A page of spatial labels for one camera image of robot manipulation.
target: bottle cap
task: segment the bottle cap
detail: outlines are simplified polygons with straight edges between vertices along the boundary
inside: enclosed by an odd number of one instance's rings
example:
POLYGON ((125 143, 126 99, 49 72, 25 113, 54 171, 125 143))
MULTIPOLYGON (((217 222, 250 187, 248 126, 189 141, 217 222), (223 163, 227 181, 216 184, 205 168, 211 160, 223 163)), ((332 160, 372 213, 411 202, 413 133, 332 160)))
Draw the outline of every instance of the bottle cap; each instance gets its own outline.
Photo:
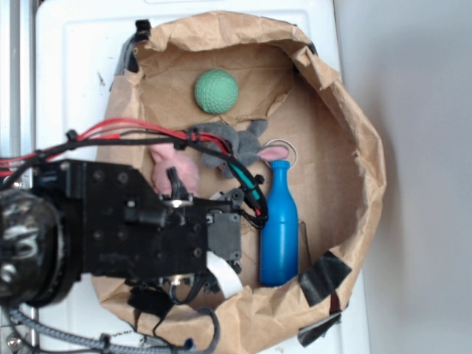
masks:
POLYGON ((289 168, 290 162, 288 162, 287 160, 275 160, 271 162, 271 167, 272 168, 289 168))

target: black tape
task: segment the black tape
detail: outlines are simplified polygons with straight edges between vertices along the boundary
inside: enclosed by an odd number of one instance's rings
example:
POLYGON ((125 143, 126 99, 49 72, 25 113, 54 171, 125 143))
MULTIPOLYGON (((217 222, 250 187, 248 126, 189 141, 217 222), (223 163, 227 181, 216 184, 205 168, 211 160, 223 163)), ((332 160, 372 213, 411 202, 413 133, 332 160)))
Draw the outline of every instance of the black tape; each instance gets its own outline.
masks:
POLYGON ((172 306, 174 306, 170 297, 162 290, 142 290, 139 287, 131 290, 131 296, 128 304, 143 313, 150 313, 158 316, 161 320, 167 316, 172 306))
POLYGON ((331 252, 326 252, 305 273, 298 276, 300 287, 310 306, 331 295, 352 269, 331 252))
POLYGON ((341 322, 341 314, 336 313, 330 316, 326 321, 309 330, 300 330, 298 333, 298 341, 303 347, 307 347, 319 337, 322 337, 333 326, 341 322))
POLYGON ((311 42, 308 44, 308 48, 314 55, 318 55, 318 52, 316 51, 315 43, 311 42))
POLYGON ((136 33, 123 44, 115 75, 123 75, 125 69, 130 72, 139 71, 138 60, 134 56, 134 46, 141 41, 147 41, 149 39, 150 28, 149 20, 136 21, 136 33))

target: red wire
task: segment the red wire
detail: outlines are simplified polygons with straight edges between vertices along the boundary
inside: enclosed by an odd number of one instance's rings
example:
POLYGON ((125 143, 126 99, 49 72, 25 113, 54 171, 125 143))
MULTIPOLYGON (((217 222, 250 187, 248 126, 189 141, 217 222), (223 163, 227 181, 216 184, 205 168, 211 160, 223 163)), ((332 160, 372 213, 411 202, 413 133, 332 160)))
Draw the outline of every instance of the red wire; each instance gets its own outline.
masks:
MULTIPOLYGON (((160 125, 155 125, 149 122, 145 122, 143 120, 134 119, 134 118, 110 118, 104 120, 102 122, 97 123, 86 132, 82 133, 77 137, 78 141, 88 139, 90 136, 100 133, 102 128, 104 127, 111 127, 112 125, 122 125, 127 124, 126 127, 116 127, 116 128, 129 128, 129 125, 137 127, 137 128, 146 128, 150 131, 155 131, 157 133, 162 133, 167 136, 171 136, 173 138, 177 138, 180 140, 187 140, 188 136, 187 133, 184 131, 173 131, 171 129, 163 128, 160 125)), ((196 140, 198 137, 196 134, 192 133, 190 135, 192 140, 196 140)), ((213 133, 200 133, 200 140, 203 142, 214 142, 224 153, 229 153, 230 148, 227 145, 226 141, 221 138, 220 136, 213 134, 213 133)))
MULTIPOLYGON (((171 136, 176 139, 180 139, 184 141, 189 139, 187 133, 184 131, 173 131, 171 129, 163 128, 159 125, 155 125, 155 124, 145 122, 139 119, 117 117, 117 118, 110 118, 110 119, 97 123, 96 125, 89 128, 87 131, 79 135, 77 137, 77 141, 83 141, 83 140, 89 140, 89 139, 121 139, 121 136, 118 133, 112 133, 112 134, 102 135, 98 137, 94 137, 94 136, 96 136, 97 134, 106 133, 109 131, 123 129, 123 128, 145 128, 145 129, 148 129, 149 131, 161 133, 161 134, 171 136)), ((198 139, 198 136, 195 133, 191 133, 190 138, 192 141, 196 141, 198 139)), ((199 139, 202 142, 214 142, 221 149, 223 153, 231 152, 231 148, 228 146, 226 140, 224 140, 223 138, 221 138, 220 136, 216 134, 202 132, 199 134, 199 139)), ((44 151, 48 151, 53 148, 55 148, 55 146, 49 147, 45 149, 44 151)), ((23 156, 13 157, 11 159, 0 160, 0 166, 17 167, 20 165, 21 162, 31 159, 32 157, 37 156, 37 154, 38 153, 34 152, 34 153, 29 153, 23 156)), ((53 159, 56 156, 57 155, 50 156, 48 160, 53 159)))

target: cable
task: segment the cable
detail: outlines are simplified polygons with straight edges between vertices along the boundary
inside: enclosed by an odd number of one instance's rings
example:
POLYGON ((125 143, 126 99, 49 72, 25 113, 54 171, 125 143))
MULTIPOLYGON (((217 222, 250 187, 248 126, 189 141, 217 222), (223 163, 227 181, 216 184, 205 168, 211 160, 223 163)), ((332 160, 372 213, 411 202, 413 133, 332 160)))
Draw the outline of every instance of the cable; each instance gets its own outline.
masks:
POLYGON ((227 162, 233 175, 241 183, 241 189, 244 191, 246 196, 245 202, 254 210, 256 214, 254 217, 247 214, 246 212, 241 212, 241 215, 243 215, 243 217, 246 218, 249 223, 258 229, 261 229, 267 220, 266 200, 260 191, 259 182, 252 176, 246 167, 234 157, 229 144, 220 136, 204 132, 196 133, 172 131, 170 129, 159 127, 158 125, 148 122, 128 118, 108 119, 98 123, 81 135, 78 135, 74 131, 70 131, 67 133, 67 136, 69 141, 61 145, 56 145, 45 150, 37 150, 34 153, 25 156, 0 160, 0 166, 4 171, 4 173, 0 173, 2 176, 10 174, 10 172, 6 170, 7 168, 16 168, 15 172, 12 172, 10 177, 7 178, 6 181, 3 181, 2 185, 0 185, 0 190, 11 188, 11 186, 13 186, 13 184, 20 179, 21 175, 23 175, 23 173, 25 173, 31 167, 47 162, 68 150, 74 150, 87 146, 133 146, 153 145, 170 142, 176 146, 188 146, 201 151, 202 153, 216 156, 227 162), (108 135, 97 136, 102 133, 109 133, 110 131, 121 129, 127 130, 122 133, 112 133, 108 135), (125 135, 138 132, 165 135, 166 137, 151 139, 123 139, 123 136, 125 135), (221 151, 207 148, 201 144, 202 142, 214 142, 221 149, 221 151))
POLYGON ((41 349, 40 347, 35 347, 31 343, 27 341, 26 338, 24 338, 17 330, 16 326, 12 321, 11 316, 7 312, 7 309, 2 306, 2 312, 4 314, 4 317, 8 321, 8 325, 11 328, 13 334, 15 334, 16 338, 21 340, 21 343, 25 345, 29 351, 33 354, 35 353, 42 353, 42 354, 82 354, 82 353, 99 353, 99 350, 91 350, 91 349, 80 349, 80 350, 61 350, 61 351, 55 351, 55 350, 45 350, 41 349))
MULTIPOLYGON (((199 313, 206 314, 210 316, 213 322, 213 326, 215 331, 213 333, 213 339, 210 342, 208 348, 203 351, 195 351, 192 353, 196 354, 209 354, 215 351, 216 346, 221 337, 221 329, 220 323, 218 318, 215 315, 215 312, 211 308, 199 308, 199 313)), ((62 330, 56 330, 54 328, 48 327, 44 324, 41 324, 30 317, 26 316, 22 313, 19 309, 10 308, 8 313, 6 313, 7 317, 12 317, 16 321, 22 323, 23 325, 36 330, 38 333, 43 334, 45 336, 49 336, 55 339, 59 339, 61 341, 67 341, 72 344, 79 345, 81 347, 90 348, 89 351, 93 353, 107 353, 110 354, 167 354, 167 353, 188 353, 189 350, 185 347, 150 347, 150 348, 138 348, 138 347, 128 347, 118 344, 109 343, 108 340, 96 340, 96 339, 89 339, 82 336, 76 336, 71 333, 63 332, 62 330)), ((47 351, 41 350, 40 352, 36 353, 48 353, 47 351)))
POLYGON ((185 305, 188 304, 189 302, 193 301, 198 293, 201 290, 201 287, 204 285, 206 278, 205 277, 199 277, 192 285, 192 288, 190 289, 190 292, 186 296, 185 299, 179 300, 177 299, 176 296, 176 286, 175 285, 170 285, 169 287, 169 297, 170 300, 176 304, 176 305, 185 305))

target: pink stuffed pig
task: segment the pink stuffed pig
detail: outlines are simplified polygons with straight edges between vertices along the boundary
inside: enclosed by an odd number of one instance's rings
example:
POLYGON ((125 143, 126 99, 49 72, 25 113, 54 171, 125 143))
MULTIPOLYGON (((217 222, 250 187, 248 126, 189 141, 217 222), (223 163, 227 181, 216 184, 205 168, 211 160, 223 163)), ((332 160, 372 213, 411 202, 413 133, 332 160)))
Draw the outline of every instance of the pink stuffed pig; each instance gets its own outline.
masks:
POLYGON ((200 174, 197 164, 189 156, 174 149, 173 144, 151 145, 150 154, 155 163, 152 179, 157 193, 171 195, 172 187, 167 169, 175 167, 187 192, 198 196, 200 174))

